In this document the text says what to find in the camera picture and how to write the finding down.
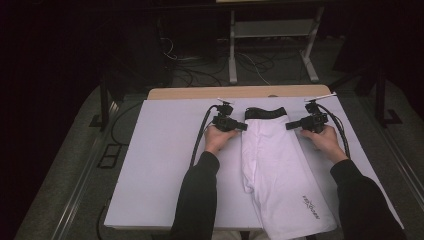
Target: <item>floor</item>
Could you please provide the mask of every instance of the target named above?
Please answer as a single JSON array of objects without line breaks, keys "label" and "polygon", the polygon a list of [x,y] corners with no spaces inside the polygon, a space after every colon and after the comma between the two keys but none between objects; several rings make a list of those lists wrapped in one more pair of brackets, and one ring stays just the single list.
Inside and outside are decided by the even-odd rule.
[{"label": "floor", "polygon": [[[299,50],[305,44],[306,40],[301,38],[238,42],[238,85],[310,84],[299,57]],[[344,76],[332,70],[342,44],[343,39],[316,42],[311,60],[320,84],[329,85]],[[217,61],[181,57],[170,87],[228,86],[228,51],[223,47],[218,55]],[[424,239],[424,207],[419,201],[422,198],[420,183],[424,182],[424,162],[421,161],[424,123],[409,107],[402,91],[387,82],[386,107],[395,110],[403,124],[382,128],[373,117],[375,93],[357,96],[353,90],[358,80],[353,79],[336,89],[338,98],[408,238]],[[97,127],[89,127],[93,116],[100,114],[99,90],[88,96],[16,239],[161,239],[164,233],[161,231],[118,231],[102,225],[125,158],[125,144],[130,142],[144,99],[145,95],[134,94],[113,103],[110,124],[100,132]],[[105,157],[111,152],[117,155],[116,159]],[[114,160],[113,168],[98,167],[99,163],[112,166]],[[340,229],[317,237],[322,240],[343,238]]]}]

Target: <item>hand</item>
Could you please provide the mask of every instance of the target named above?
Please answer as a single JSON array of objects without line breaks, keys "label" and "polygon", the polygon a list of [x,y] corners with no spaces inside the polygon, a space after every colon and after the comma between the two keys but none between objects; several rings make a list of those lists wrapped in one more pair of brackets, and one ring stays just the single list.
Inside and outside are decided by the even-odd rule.
[{"label": "hand", "polygon": [[319,134],[308,130],[301,130],[300,133],[302,136],[310,138],[315,146],[323,151],[327,158],[334,164],[348,159],[339,146],[336,131],[333,127],[325,125],[324,130]]},{"label": "hand", "polygon": [[205,131],[205,151],[213,153],[216,156],[219,150],[225,146],[228,139],[236,136],[237,134],[238,132],[236,130],[222,132],[215,126],[209,126]]}]

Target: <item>gray carpet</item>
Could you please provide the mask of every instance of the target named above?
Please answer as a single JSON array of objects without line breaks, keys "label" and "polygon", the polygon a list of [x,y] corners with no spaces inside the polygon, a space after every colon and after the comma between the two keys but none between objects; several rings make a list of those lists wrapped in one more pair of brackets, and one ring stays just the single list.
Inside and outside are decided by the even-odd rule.
[{"label": "gray carpet", "polygon": [[[240,46],[238,52],[249,56],[253,61],[265,61],[258,65],[258,70],[249,65],[249,59],[238,55],[238,85],[266,85],[262,78],[271,85],[310,84],[305,69],[301,67],[298,50],[304,40],[286,40],[284,47],[276,56],[275,49],[270,52],[261,52],[255,55],[248,46]],[[332,71],[342,40],[330,39],[318,41],[313,49],[311,59],[316,68],[321,84],[330,84],[343,76],[343,73]],[[266,61],[273,57],[273,62]],[[205,60],[183,62],[174,73],[172,87],[228,85],[228,68],[226,57],[219,58],[213,63]],[[192,74],[187,68],[213,73],[213,77],[205,74]],[[357,80],[352,80],[341,86],[337,92],[342,106],[368,156],[371,165],[383,184],[389,198],[398,212],[409,239],[424,239],[424,212],[418,204],[404,175],[399,170],[397,156],[388,144],[387,135],[393,137],[394,143],[407,159],[417,177],[424,180],[424,162],[422,143],[424,142],[424,123],[408,106],[402,92],[393,84],[387,86],[387,108],[394,109],[401,117],[403,124],[389,125],[381,128],[373,117],[374,93],[368,97],[358,97],[353,93]],[[113,137],[121,143],[129,143],[132,129],[138,117],[140,104],[145,96],[131,95],[119,102],[111,110],[111,123],[105,132],[98,128],[91,128],[89,124],[94,115],[99,114],[100,98],[98,90],[92,93],[70,129],[68,137],[55,159],[55,162],[46,178],[37,198],[35,199],[16,239],[98,239],[98,232],[102,239],[152,239],[152,235],[160,235],[158,231],[114,230],[102,226],[107,207],[105,203],[113,194],[113,190],[123,164],[126,146],[123,146],[117,164],[112,169],[97,168],[103,160],[104,165],[112,164],[112,158],[103,158],[108,144],[114,144]],[[110,146],[109,154],[116,149]],[[84,183],[79,192],[79,198],[71,198],[75,188]],[[74,203],[73,208],[66,206]],[[69,224],[63,224],[61,216],[65,210]],[[65,226],[61,234],[54,234],[59,223]],[[318,234],[318,239],[342,239],[340,229],[330,233]]]}]

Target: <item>logo on shorts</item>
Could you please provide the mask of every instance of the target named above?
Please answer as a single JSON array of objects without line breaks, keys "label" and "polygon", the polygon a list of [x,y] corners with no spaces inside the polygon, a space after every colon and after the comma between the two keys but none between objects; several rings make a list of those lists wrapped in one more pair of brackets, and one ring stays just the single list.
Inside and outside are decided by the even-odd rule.
[{"label": "logo on shorts", "polygon": [[306,196],[303,196],[303,203],[306,205],[306,208],[311,210],[312,214],[314,214],[316,219],[320,219],[318,213],[315,211],[315,205],[312,204],[311,201]]}]

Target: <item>long sleeve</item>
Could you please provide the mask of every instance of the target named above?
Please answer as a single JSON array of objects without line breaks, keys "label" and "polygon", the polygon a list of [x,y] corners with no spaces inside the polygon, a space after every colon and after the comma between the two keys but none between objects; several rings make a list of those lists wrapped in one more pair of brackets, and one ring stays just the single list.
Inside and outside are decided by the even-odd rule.
[{"label": "long sleeve", "polygon": [[339,215],[344,237],[350,239],[406,239],[377,184],[361,174],[353,161],[333,166]]},{"label": "long sleeve", "polygon": [[178,197],[171,239],[211,239],[216,213],[216,173],[219,161],[203,152],[183,180]]}]

